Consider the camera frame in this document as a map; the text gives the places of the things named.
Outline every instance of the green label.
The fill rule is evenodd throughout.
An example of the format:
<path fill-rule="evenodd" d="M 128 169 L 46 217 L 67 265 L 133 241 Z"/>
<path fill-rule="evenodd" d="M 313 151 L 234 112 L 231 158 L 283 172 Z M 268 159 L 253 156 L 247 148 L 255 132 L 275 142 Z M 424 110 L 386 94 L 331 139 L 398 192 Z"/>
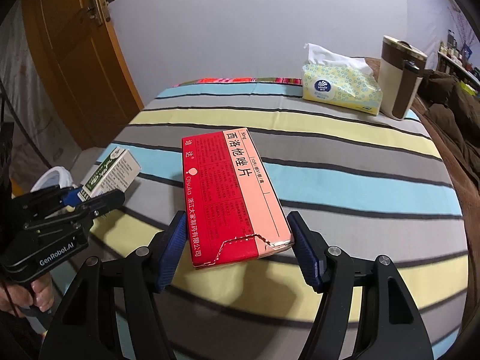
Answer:
<path fill-rule="evenodd" d="M 78 193 L 79 196 L 83 197 L 84 200 L 90 199 L 90 196 L 88 193 L 85 192 L 85 190 L 82 188 L 80 192 Z"/>
<path fill-rule="evenodd" d="M 105 160 L 100 164 L 95 173 L 93 173 L 92 177 L 90 177 L 90 180 L 88 180 L 87 183 L 84 185 L 84 188 L 92 192 L 95 186 L 102 180 L 102 177 L 105 175 L 105 173 L 107 173 L 109 169 L 114 166 L 114 164 L 117 162 L 117 159 L 124 151 L 125 149 L 123 149 L 122 147 L 117 147 L 116 149 L 114 149 L 110 153 L 110 155 L 105 158 Z"/>

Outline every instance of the brown blanket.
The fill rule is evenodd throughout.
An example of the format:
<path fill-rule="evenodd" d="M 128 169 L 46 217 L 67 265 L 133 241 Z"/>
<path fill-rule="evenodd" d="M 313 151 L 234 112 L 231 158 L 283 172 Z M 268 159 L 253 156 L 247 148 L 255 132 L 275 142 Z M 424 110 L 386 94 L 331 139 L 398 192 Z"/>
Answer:
<path fill-rule="evenodd" d="M 440 152 L 462 208 L 469 247 L 465 326 L 480 295 L 480 102 L 456 77 L 427 70 L 412 109 Z"/>

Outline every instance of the human hand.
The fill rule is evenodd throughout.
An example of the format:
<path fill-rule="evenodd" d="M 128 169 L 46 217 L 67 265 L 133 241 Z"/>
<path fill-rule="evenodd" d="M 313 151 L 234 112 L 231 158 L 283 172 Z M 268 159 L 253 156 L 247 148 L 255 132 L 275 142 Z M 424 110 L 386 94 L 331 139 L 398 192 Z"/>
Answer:
<path fill-rule="evenodd" d="M 40 311 L 44 312 L 53 306 L 54 294 L 50 273 L 43 275 L 41 278 L 31 283 L 34 292 L 34 299 L 26 288 L 19 286 L 18 284 L 6 283 L 6 286 L 10 293 L 11 301 L 15 305 L 17 314 L 21 318 L 25 316 L 18 307 L 35 305 Z M 15 315 L 15 311 L 11 307 L 3 286 L 0 286 L 0 310 Z"/>

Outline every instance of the striped bedsheet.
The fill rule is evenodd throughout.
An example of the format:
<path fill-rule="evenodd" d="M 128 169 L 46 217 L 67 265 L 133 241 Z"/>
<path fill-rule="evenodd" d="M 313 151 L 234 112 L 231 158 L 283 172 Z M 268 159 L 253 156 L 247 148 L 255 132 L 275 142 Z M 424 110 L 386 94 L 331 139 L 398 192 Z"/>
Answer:
<path fill-rule="evenodd" d="M 275 82 L 195 83 L 160 93 L 99 158 L 122 146 L 142 166 L 125 208 L 99 220 L 88 252 L 54 277 L 65 281 L 87 255 L 117 258 L 147 245 L 184 209 L 182 137 L 247 127 L 286 214 L 300 211 L 351 256 L 392 258 L 440 356 L 456 337 L 467 287 L 462 213 L 440 154 L 412 111 L 395 121 L 301 97 L 301 86 Z M 195 271 L 187 246 L 157 303 L 180 359 L 290 360 L 320 299 L 291 250 Z M 353 349 L 360 299 L 356 289 L 342 357 Z M 122 305 L 118 320 L 126 326 Z"/>

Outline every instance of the wooden door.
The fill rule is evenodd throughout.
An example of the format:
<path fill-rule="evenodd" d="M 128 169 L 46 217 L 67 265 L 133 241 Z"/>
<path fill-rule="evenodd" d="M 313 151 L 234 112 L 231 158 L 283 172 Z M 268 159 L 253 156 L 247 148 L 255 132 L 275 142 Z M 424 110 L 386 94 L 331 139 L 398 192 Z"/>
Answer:
<path fill-rule="evenodd" d="M 106 0 L 22 0 L 35 68 L 82 149 L 106 147 L 143 108 Z"/>

